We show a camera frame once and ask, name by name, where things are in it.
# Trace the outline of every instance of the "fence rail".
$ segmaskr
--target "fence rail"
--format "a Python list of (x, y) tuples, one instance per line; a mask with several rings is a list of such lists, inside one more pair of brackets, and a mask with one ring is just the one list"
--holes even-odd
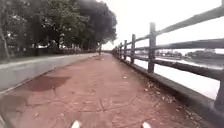
[[(156, 45), (156, 37), (163, 33), (168, 33), (180, 28), (184, 28), (187, 26), (191, 26), (197, 23), (212, 20), (222, 16), (224, 16), (224, 6), (220, 6), (218, 8), (212, 9), (202, 14), (195, 15), (187, 20), (176, 23), (174, 25), (171, 25), (159, 31), (156, 31), (155, 23), (150, 23), (150, 33), (148, 35), (136, 39), (135, 34), (133, 34), (131, 42), (127, 43), (127, 40), (125, 40), (125, 43), (123, 45), (120, 44), (119, 46), (115, 47), (112, 53), (114, 54), (114, 56), (120, 59), (122, 59), (122, 56), (123, 56), (124, 60), (126, 60), (127, 57), (130, 57), (131, 65), (134, 65), (135, 59), (147, 61), (148, 73), (150, 74), (154, 73), (154, 65), (159, 64), (159, 65), (172, 67), (179, 70), (191, 72), (197, 75), (219, 80), (220, 88), (219, 88), (217, 98), (214, 102), (214, 106), (217, 110), (224, 111), (224, 71), (223, 70), (209, 69), (209, 68), (193, 66), (193, 65), (188, 65), (188, 64), (178, 63), (178, 62), (174, 63), (174, 62), (155, 59), (155, 50), (159, 50), (159, 49), (224, 48), (224, 39), (197, 40), (197, 41), (172, 43), (169, 45)], [(135, 48), (136, 42), (141, 40), (146, 40), (146, 39), (149, 39), (149, 46)], [(136, 56), (135, 51), (137, 50), (147, 50), (148, 58)]]

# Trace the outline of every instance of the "dirt path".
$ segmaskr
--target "dirt path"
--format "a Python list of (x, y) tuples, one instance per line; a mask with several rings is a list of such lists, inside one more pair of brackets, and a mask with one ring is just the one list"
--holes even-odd
[(16, 128), (210, 128), (175, 98), (105, 54), (40, 76), (1, 97)]

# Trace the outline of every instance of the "water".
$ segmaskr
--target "water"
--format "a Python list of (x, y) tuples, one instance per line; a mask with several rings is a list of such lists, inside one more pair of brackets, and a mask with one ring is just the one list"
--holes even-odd
[[(175, 60), (175, 61), (191, 64), (191, 65), (196, 65), (196, 66), (214, 68), (214, 69), (222, 68), (217, 65), (197, 64), (194, 62), (188, 62), (184, 60)], [(145, 69), (148, 68), (148, 62), (145, 62), (145, 61), (135, 59), (135, 64)], [(181, 71), (181, 70), (170, 68), (170, 67), (157, 65), (157, 64), (155, 65), (155, 73), (162, 75), (166, 78), (169, 78), (211, 99), (216, 98), (218, 89), (220, 86), (220, 82), (218, 80), (196, 75), (190, 72)]]

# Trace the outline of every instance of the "distant building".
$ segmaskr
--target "distant building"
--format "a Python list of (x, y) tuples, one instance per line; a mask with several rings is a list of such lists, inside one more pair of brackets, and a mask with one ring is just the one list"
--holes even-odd
[(205, 52), (215, 53), (215, 49), (205, 49)]

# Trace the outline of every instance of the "tree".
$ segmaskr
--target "tree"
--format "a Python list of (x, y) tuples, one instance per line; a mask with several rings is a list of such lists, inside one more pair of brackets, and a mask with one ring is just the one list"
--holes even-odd
[(79, 7), (80, 14), (89, 17), (86, 29), (90, 31), (88, 40), (93, 46), (116, 39), (116, 16), (105, 3), (95, 0), (80, 0)]
[(116, 38), (115, 15), (95, 0), (1, 0), (0, 19), (0, 48), (8, 58), (28, 49), (38, 55), (39, 46), (96, 49)]

